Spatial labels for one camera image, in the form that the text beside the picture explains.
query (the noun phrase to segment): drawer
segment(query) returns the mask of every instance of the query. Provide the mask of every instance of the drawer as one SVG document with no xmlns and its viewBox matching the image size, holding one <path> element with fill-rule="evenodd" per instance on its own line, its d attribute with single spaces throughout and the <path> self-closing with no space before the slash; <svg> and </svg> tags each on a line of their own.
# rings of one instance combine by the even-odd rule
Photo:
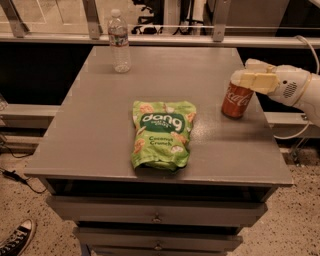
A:
<svg viewBox="0 0 320 256">
<path fill-rule="evenodd" d="M 115 255 L 115 256 L 226 256 L 224 252 L 195 252 L 195 251 L 155 251 L 143 249 L 119 249 L 112 247 L 97 246 L 92 249 L 99 256 Z"/>
<path fill-rule="evenodd" d="M 145 249 L 151 252 L 193 251 L 227 252 L 237 248 L 242 238 L 201 233 L 168 232 L 143 229 L 75 228 L 75 236 L 90 247 Z"/>
<path fill-rule="evenodd" d="M 48 204 L 62 219 L 93 222 L 250 227 L 264 203 L 60 197 Z"/>
</svg>

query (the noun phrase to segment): red soda can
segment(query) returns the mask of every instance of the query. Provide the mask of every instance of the red soda can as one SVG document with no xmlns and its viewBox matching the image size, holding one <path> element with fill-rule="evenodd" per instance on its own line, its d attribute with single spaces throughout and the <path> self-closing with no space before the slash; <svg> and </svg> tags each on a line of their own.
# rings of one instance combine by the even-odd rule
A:
<svg viewBox="0 0 320 256">
<path fill-rule="evenodd" d="M 248 107 L 252 95 L 252 90 L 230 83 L 222 104 L 222 113 L 230 118 L 241 118 Z"/>
</svg>

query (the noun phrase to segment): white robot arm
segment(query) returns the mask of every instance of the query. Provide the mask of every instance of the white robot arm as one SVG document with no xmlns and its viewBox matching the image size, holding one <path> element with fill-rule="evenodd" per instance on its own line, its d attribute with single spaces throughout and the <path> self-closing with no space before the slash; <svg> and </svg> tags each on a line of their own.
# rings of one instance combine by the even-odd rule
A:
<svg viewBox="0 0 320 256">
<path fill-rule="evenodd" d="M 231 76 L 231 82 L 302 110 L 313 124 L 320 127 L 319 75 L 289 65 L 272 66 L 249 59 L 245 69 Z"/>
</svg>

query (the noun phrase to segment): drawer cabinet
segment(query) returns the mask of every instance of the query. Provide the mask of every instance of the drawer cabinet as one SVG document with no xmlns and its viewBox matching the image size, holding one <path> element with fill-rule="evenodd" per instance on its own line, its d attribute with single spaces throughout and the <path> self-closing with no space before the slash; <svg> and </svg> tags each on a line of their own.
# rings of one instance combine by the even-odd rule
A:
<svg viewBox="0 0 320 256">
<path fill-rule="evenodd" d="M 133 68 L 119 75 L 110 49 L 93 47 L 25 174 L 48 187 L 49 205 L 99 255 L 225 256 L 272 193 L 293 183 L 255 95 L 242 119 L 221 114 L 241 58 L 216 47 L 130 53 Z M 196 106 L 182 170 L 132 168 L 136 100 Z"/>
</svg>

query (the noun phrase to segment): dang snack bag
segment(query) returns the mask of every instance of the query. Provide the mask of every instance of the dang snack bag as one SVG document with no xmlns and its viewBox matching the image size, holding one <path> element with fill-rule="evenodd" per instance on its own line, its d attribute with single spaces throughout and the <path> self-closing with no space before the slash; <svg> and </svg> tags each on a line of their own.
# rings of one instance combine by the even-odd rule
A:
<svg viewBox="0 0 320 256">
<path fill-rule="evenodd" d="M 195 115 L 196 107 L 187 101 L 135 101 L 136 138 L 131 155 L 134 168 L 148 166 L 176 171 L 186 166 Z"/>
</svg>

